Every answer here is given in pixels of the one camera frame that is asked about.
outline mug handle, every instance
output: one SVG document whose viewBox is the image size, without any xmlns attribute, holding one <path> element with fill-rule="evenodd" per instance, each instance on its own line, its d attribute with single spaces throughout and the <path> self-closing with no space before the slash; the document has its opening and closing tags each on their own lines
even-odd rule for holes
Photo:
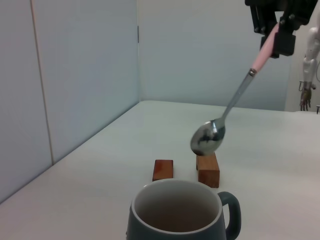
<svg viewBox="0 0 320 240">
<path fill-rule="evenodd" d="M 227 240 L 235 240 L 241 230 L 241 210 L 238 199 L 231 193 L 222 191 L 218 193 L 222 206 L 229 205 L 229 225 L 225 230 Z"/>
</svg>

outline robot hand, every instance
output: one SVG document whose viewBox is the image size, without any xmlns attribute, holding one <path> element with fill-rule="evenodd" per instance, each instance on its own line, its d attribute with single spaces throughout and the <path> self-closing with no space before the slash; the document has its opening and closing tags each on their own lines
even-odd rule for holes
<svg viewBox="0 0 320 240">
<path fill-rule="evenodd" d="M 293 31 L 307 25 L 318 0 L 245 0 L 250 6 L 253 30 L 264 35 L 260 47 L 277 23 L 275 12 L 283 12 L 279 19 L 279 30 L 275 34 L 272 58 L 294 53 L 296 36 Z"/>
<path fill-rule="evenodd" d="M 312 84 L 311 88 L 313 90 L 316 89 L 316 86 L 314 84 Z M 301 101 L 300 101 L 300 111 L 308 111 L 308 106 L 309 108 L 311 108 L 311 88 L 309 89 L 303 89 L 302 93 L 301 93 Z"/>
</svg>

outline white robot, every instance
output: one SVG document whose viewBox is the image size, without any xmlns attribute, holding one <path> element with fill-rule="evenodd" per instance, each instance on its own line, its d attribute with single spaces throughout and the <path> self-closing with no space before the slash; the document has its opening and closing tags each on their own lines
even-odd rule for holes
<svg viewBox="0 0 320 240">
<path fill-rule="evenodd" d="M 310 28 L 307 35 L 307 49 L 303 60 L 303 88 L 300 100 L 300 110 L 308 111 L 311 107 L 311 88 L 316 89 L 313 79 L 318 68 L 317 56 L 320 52 L 320 9 L 317 12 L 316 27 Z"/>
</svg>

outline pink spoon handle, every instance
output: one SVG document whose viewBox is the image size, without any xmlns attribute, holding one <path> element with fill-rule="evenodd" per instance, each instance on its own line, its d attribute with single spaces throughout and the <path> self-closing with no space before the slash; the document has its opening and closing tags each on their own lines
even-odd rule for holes
<svg viewBox="0 0 320 240">
<path fill-rule="evenodd" d="M 258 56 L 256 57 L 251 67 L 252 69 L 256 70 L 257 73 L 263 68 L 268 58 L 270 58 L 272 54 L 272 51 L 274 48 L 274 42 L 275 42 L 275 35 L 278 32 L 278 30 L 279 30 L 279 23 L 277 23 L 272 29 L 272 31 L 270 32 L 268 38 L 264 42 Z"/>
</svg>

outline spoon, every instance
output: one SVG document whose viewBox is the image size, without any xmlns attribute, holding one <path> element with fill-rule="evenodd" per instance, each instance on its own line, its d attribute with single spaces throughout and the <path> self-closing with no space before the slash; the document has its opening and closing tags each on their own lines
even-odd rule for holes
<svg viewBox="0 0 320 240">
<path fill-rule="evenodd" d="M 247 73 L 241 85 L 239 86 L 231 101 L 227 105 L 222 117 L 205 122 L 194 133 L 190 142 L 190 147 L 196 155 L 212 155 L 221 145 L 226 133 L 226 117 L 230 110 L 238 102 L 241 95 L 245 92 L 249 84 L 252 82 L 256 74 L 262 69 L 262 67 L 267 62 L 268 58 L 271 56 L 273 52 L 275 34 L 278 32 L 278 29 L 279 24 L 277 23 L 272 29 L 265 43 L 263 44 L 249 72 Z"/>
</svg>

